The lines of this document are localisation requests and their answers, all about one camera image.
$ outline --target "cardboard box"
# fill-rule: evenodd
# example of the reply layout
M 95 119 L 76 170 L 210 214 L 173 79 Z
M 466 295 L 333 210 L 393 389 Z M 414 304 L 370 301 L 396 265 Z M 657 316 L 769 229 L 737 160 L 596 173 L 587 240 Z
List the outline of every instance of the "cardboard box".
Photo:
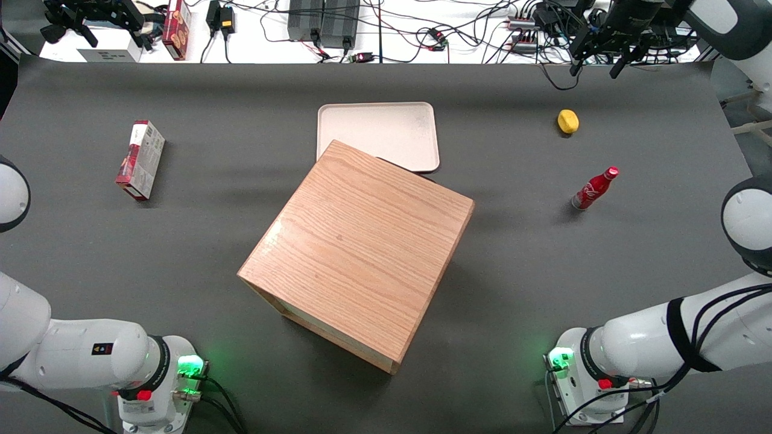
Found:
M 190 39 L 191 12 L 184 0 L 169 0 L 161 41 L 174 60 L 185 60 Z
M 78 53 L 87 62 L 100 63 L 135 63 L 142 57 L 143 49 L 138 47 L 129 32 L 116 32 L 115 29 L 92 29 L 99 39 L 96 48 L 92 48 L 82 37 L 75 41 Z
M 134 122 L 129 153 L 120 165 L 115 183 L 138 201 L 150 198 L 165 142 L 164 136 L 149 120 Z
M 238 275 L 285 317 L 395 374 L 473 209 L 333 141 Z

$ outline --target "green led light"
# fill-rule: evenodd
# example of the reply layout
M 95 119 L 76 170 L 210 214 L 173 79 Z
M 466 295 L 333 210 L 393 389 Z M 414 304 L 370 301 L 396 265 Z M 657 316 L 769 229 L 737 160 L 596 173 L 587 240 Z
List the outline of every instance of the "green led light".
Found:
M 548 357 L 552 362 L 552 366 L 555 368 L 555 370 L 562 371 L 563 369 L 568 368 L 568 365 L 571 363 L 571 359 L 574 358 L 574 350 L 560 347 L 553 348 L 553 350 L 550 351 Z
M 204 360 L 193 354 L 177 360 L 177 373 L 182 375 L 200 375 L 204 371 Z

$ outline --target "lemon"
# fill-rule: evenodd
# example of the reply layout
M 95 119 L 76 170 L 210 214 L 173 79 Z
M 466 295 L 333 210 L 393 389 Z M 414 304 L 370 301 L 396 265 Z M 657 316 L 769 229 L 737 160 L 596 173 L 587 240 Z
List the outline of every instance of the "lemon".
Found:
M 557 115 L 557 126 L 565 134 L 575 133 L 579 129 L 579 117 L 573 110 L 561 110 Z

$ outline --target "power supply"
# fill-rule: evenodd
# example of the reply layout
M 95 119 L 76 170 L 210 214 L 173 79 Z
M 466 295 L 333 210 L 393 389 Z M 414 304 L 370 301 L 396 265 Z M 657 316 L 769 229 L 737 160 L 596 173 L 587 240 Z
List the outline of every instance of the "power supply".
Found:
M 353 49 L 357 42 L 359 0 L 327 0 L 322 19 L 322 46 Z
M 296 41 L 319 42 L 324 0 L 289 0 L 287 33 Z

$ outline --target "white tray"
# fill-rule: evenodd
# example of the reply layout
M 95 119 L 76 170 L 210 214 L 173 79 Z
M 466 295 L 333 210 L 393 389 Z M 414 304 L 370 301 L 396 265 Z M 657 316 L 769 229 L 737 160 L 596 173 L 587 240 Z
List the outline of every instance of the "white tray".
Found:
M 409 171 L 439 168 L 437 127 L 429 103 L 324 105 L 317 121 L 317 160 L 333 140 Z

